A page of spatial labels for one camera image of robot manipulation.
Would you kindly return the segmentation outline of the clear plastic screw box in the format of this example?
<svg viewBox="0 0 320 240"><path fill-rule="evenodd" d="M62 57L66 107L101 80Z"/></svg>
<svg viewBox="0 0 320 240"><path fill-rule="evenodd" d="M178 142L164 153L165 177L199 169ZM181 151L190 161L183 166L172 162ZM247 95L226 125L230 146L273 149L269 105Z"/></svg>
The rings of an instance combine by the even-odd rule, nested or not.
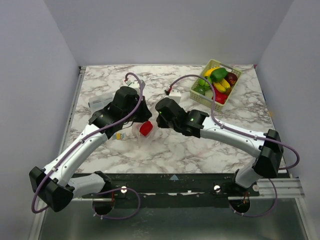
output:
<svg viewBox="0 0 320 240"><path fill-rule="evenodd" d="M104 93L104 94L89 98L88 106L89 106L91 115L93 115L95 112L102 110L104 107L106 107L110 102L112 102L113 97L114 96L112 93Z"/></svg>

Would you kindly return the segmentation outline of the aluminium frame rail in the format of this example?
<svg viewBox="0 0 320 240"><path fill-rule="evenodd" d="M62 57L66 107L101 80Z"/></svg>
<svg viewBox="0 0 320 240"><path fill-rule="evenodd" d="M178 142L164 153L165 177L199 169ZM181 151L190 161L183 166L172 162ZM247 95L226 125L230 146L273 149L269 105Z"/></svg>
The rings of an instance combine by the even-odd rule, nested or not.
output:
<svg viewBox="0 0 320 240"><path fill-rule="evenodd" d="M259 187L258 198L273 199L276 196L275 190L279 199L299 199L305 197L302 184L298 178L274 178L271 181L260 179L257 182L257 186Z"/></svg>

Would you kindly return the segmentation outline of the red toy strawberry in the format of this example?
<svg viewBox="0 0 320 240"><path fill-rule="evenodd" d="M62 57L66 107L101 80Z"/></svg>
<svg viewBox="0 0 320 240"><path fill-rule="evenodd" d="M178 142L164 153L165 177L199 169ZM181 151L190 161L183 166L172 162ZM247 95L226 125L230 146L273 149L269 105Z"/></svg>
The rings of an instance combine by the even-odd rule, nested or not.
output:
<svg viewBox="0 0 320 240"><path fill-rule="evenodd" d="M221 93L221 92L215 92L215 101L221 105L224 105L226 100L228 99L228 95Z"/></svg>

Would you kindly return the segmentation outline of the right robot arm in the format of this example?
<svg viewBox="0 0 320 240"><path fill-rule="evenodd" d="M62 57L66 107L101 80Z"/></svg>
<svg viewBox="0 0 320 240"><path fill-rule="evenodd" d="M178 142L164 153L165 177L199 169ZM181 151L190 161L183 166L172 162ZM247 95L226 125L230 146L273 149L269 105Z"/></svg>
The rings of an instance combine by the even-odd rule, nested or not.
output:
<svg viewBox="0 0 320 240"><path fill-rule="evenodd" d="M160 100L155 110L159 128L173 129L187 137L204 138L238 148L253 157L253 160L238 169L230 183L230 191L241 196L261 178L274 179L278 176L283 155L277 131L267 133L250 131L223 121L214 121L206 112L200 110L185 111L173 99Z"/></svg>

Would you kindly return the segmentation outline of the yellow toy banana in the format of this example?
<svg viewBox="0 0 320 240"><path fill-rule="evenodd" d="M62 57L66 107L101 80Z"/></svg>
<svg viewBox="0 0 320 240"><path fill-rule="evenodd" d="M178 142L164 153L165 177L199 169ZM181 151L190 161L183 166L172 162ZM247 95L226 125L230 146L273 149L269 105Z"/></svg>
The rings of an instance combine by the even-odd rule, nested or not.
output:
<svg viewBox="0 0 320 240"><path fill-rule="evenodd" d="M213 86L224 94L229 94L232 90L231 85L223 78L220 82L213 82Z"/></svg>

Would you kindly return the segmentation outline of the dark red toy apple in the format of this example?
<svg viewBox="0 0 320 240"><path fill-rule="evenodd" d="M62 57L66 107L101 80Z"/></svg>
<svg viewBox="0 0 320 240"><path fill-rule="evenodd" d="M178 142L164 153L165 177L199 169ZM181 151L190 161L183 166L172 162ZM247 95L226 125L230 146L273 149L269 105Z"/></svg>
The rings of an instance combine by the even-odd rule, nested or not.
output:
<svg viewBox="0 0 320 240"><path fill-rule="evenodd" d="M238 81L238 77L233 72L228 72L224 78L231 86L234 86Z"/></svg>

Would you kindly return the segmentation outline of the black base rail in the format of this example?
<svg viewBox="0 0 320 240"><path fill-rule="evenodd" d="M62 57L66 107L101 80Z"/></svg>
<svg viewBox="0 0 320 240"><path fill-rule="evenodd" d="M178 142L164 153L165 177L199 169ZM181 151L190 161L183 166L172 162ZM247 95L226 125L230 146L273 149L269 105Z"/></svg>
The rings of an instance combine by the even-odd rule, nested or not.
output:
<svg viewBox="0 0 320 240"><path fill-rule="evenodd" d="M109 173L102 191L121 187L139 194L141 208L229 207L229 199L259 196L233 182L232 173Z"/></svg>

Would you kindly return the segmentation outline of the yellow toy lemon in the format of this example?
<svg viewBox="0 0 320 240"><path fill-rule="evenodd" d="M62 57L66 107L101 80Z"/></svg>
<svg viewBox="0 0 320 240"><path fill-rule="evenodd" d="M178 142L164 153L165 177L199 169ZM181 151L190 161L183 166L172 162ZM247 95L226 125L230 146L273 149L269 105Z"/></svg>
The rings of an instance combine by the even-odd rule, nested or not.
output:
<svg viewBox="0 0 320 240"><path fill-rule="evenodd" d="M220 67L214 67L214 68L208 69L208 70L204 73L203 76L204 76L205 78L209 78L210 75L211 75L211 73L212 73L213 71L219 69L219 68L220 68Z"/></svg>

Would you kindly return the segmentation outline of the green toy bell pepper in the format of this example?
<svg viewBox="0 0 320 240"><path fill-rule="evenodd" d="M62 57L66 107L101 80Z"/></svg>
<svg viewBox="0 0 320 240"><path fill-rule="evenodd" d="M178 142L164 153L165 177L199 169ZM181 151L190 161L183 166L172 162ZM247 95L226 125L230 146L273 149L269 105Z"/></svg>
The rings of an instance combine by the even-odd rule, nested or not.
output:
<svg viewBox="0 0 320 240"><path fill-rule="evenodd" d="M220 82L222 79L224 79L227 74L228 74L228 71L225 68L220 67L219 69L216 69L211 73L210 79L212 80L212 82L217 83L217 82Z"/></svg>

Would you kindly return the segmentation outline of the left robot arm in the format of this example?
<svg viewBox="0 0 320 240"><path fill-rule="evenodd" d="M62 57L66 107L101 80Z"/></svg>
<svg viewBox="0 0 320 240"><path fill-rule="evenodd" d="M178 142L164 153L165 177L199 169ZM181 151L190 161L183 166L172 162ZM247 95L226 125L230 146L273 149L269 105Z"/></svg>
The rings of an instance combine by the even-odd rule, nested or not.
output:
<svg viewBox="0 0 320 240"><path fill-rule="evenodd" d="M35 166L29 179L36 198L44 201L54 212L63 210L74 198L97 194L104 198L110 194L111 179L96 171L74 178L80 165L99 146L123 128L125 122L143 123L152 116L142 91L122 86L112 102L96 111L82 133L58 157L43 168Z"/></svg>

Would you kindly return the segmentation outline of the clear zip top bag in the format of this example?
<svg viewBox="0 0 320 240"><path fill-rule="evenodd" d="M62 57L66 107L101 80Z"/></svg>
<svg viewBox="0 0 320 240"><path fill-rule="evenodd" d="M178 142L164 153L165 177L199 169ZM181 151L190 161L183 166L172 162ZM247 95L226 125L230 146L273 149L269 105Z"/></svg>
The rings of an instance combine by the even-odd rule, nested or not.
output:
<svg viewBox="0 0 320 240"><path fill-rule="evenodd" d="M148 120L143 123L135 122L132 125L131 133L136 138L138 147L146 148L155 140L158 129L155 120Z"/></svg>

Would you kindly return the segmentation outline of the small yellow sticker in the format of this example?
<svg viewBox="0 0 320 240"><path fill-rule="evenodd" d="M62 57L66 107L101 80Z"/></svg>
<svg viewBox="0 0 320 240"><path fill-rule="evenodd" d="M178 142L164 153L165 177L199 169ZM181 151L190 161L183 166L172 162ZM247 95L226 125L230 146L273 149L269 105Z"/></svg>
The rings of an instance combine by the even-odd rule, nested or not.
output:
<svg viewBox="0 0 320 240"><path fill-rule="evenodd" d="M114 140L122 140L126 136L125 133L116 133L112 136Z"/></svg>

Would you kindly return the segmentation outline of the red toy bell pepper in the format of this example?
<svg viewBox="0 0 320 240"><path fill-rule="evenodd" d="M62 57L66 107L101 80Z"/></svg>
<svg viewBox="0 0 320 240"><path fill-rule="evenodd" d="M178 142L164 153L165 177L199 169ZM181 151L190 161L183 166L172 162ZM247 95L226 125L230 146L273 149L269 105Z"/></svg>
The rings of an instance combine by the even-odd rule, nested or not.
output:
<svg viewBox="0 0 320 240"><path fill-rule="evenodd" d="M144 137L148 136L152 130L153 124L150 121L144 122L139 128L140 134Z"/></svg>

